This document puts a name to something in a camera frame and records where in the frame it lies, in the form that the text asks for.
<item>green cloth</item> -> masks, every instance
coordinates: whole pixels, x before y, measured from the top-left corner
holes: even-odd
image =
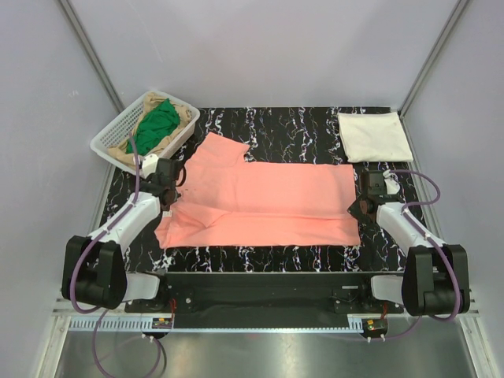
[[[139,154],[142,156],[147,155],[164,137],[172,134],[179,124],[179,114],[169,99],[164,100],[143,118],[139,123],[136,134],[133,135]],[[131,154],[132,152],[133,147],[128,140],[126,153]]]

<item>pink garment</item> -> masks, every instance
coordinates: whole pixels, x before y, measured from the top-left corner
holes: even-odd
[[[209,133],[155,233],[171,246],[359,245],[352,165],[245,162],[248,145]]]

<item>black and white marble mat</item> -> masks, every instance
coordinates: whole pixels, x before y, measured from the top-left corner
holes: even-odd
[[[388,108],[217,108],[200,109],[195,134],[173,158],[187,160],[208,132],[250,145],[247,161],[345,164],[337,113],[388,113]],[[407,169],[405,163],[354,164],[358,177],[369,169]],[[399,175],[400,194],[417,200],[409,175]],[[125,204],[134,177],[116,169],[102,223]],[[420,209],[413,213],[423,221]],[[129,272],[336,272],[400,270],[405,255],[380,227],[362,227],[360,246],[210,246],[160,249],[154,229],[160,217],[143,229],[124,254]]]

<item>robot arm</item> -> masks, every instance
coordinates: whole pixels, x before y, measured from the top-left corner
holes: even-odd
[[[442,247],[448,257],[460,288],[460,313],[469,310],[469,273],[467,254],[459,245],[448,245],[431,234],[416,218],[414,227],[406,219],[397,195],[398,184],[389,172],[371,171],[361,176],[361,195],[349,208],[349,213],[363,224],[378,224],[385,229],[406,254],[402,276],[380,275],[371,279],[372,296],[404,305],[411,315],[451,313],[455,292],[446,266],[435,247],[425,237]]]
[[[149,222],[161,211],[168,211],[176,201],[176,181],[183,166],[179,161],[149,155],[142,168],[146,180],[140,184],[136,200],[135,194],[132,194],[103,226],[87,237],[74,236],[69,240],[61,287],[64,298],[70,299],[70,280],[77,261],[91,240],[96,238],[99,241],[91,249],[77,276],[77,301],[115,309],[122,302],[154,299],[158,295],[160,278],[153,274],[126,273],[123,254]]]

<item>laundry basket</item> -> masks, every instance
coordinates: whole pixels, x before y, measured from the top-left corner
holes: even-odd
[[[114,164],[116,167],[119,167],[123,171],[130,172],[133,175],[135,174],[135,170],[111,157],[108,153],[108,148],[117,146],[128,137],[129,132],[133,130],[136,125],[136,121],[139,119],[140,114],[142,114],[143,99],[149,92],[154,92],[156,95],[169,98],[174,104],[185,105],[189,108],[192,115],[191,122],[189,122],[184,130],[177,135],[176,138],[158,155],[160,158],[170,158],[173,156],[173,154],[189,139],[189,137],[194,134],[196,120],[199,118],[198,109],[178,99],[177,97],[173,97],[165,92],[148,91],[140,96],[140,98],[133,102],[116,118],[114,118],[112,122],[107,124],[105,128],[91,140],[91,149],[100,157],[107,160],[110,164]]]

